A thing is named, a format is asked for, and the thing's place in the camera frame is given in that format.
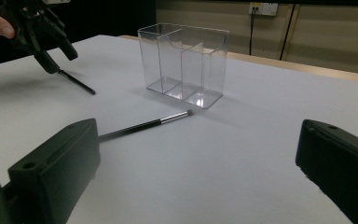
power cord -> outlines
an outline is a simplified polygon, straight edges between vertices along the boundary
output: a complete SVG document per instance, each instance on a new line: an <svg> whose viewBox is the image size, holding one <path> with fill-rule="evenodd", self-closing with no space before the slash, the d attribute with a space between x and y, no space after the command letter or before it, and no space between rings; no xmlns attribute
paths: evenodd
<svg viewBox="0 0 358 224"><path fill-rule="evenodd" d="M249 55L252 55L252 38L253 38L253 28L255 24L255 13L257 12L258 7L252 8L251 13L251 38L249 40Z"/></svg>

table surface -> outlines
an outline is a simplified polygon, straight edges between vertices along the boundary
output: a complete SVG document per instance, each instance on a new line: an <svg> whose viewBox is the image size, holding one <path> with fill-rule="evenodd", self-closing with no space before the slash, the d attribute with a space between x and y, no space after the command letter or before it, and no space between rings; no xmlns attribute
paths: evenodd
<svg viewBox="0 0 358 224"><path fill-rule="evenodd" d="M358 136L358 80L228 59L208 110L148 91L139 43L99 35L50 52L92 96L33 57L0 64L0 183L7 168L73 122L99 134L194 115L100 145L102 163L68 223L350 223L295 164L304 119Z"/></svg>

wall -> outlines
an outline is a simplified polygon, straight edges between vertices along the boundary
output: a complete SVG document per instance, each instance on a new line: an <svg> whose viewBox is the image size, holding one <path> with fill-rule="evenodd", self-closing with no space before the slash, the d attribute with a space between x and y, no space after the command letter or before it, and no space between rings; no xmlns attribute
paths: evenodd
<svg viewBox="0 0 358 224"><path fill-rule="evenodd" d="M158 0L157 21L230 31L228 50L249 53L249 3ZM252 55L280 59L293 5L279 4L275 17L255 18ZM358 72L358 7L296 6L288 62Z"/></svg>

clear plastic box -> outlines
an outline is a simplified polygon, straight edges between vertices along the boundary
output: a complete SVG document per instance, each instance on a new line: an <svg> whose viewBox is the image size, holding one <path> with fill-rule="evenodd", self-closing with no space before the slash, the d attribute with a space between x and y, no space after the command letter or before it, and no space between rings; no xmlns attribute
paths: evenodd
<svg viewBox="0 0 358 224"><path fill-rule="evenodd" d="M168 23L138 30L146 87L209 108L223 95L228 34Z"/></svg>

